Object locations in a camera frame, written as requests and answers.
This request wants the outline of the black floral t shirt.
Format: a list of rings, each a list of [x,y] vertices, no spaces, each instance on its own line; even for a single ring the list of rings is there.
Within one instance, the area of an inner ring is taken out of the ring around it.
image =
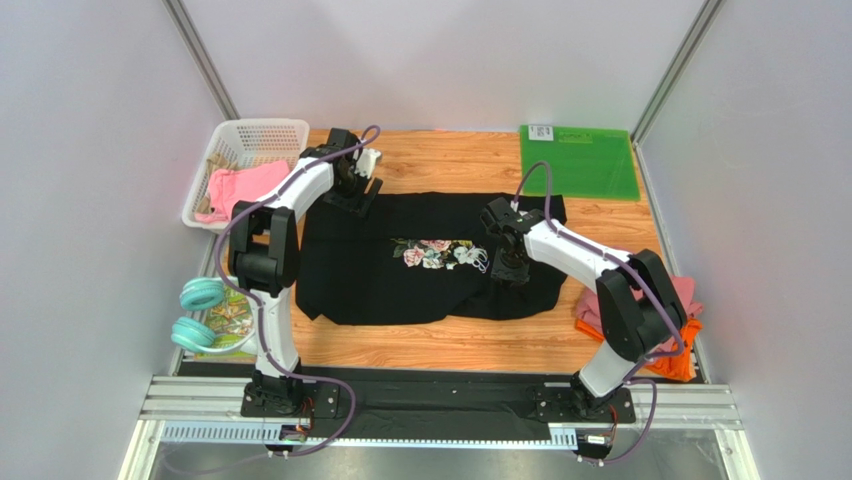
[[[480,214],[496,193],[380,194],[363,218],[325,202],[305,216],[296,304],[338,325],[514,320],[553,309],[567,277],[534,262],[527,283],[491,278],[498,241]]]

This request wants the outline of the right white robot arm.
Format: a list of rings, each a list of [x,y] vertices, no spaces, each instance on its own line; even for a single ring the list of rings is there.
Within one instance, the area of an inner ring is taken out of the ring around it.
[[[605,247],[556,223],[548,210],[519,211],[504,198],[491,201],[480,219],[497,238],[493,279],[525,284],[533,263],[580,281],[597,297],[604,340],[572,378],[571,389],[587,402],[604,399],[644,365],[663,357],[660,346],[680,335],[687,315],[662,259],[651,250],[631,254]]]

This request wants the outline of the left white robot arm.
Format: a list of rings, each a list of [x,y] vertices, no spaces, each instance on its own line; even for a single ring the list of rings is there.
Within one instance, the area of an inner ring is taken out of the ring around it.
[[[287,305],[301,267],[298,223],[317,201],[360,218],[376,198],[381,179],[374,171],[381,161],[371,148],[381,129],[367,127],[361,135],[330,130],[327,140],[304,150],[285,179],[255,201],[240,201],[222,233],[227,241],[232,288],[256,305],[255,371],[252,394],[270,394],[296,402],[306,376],[293,340]]]

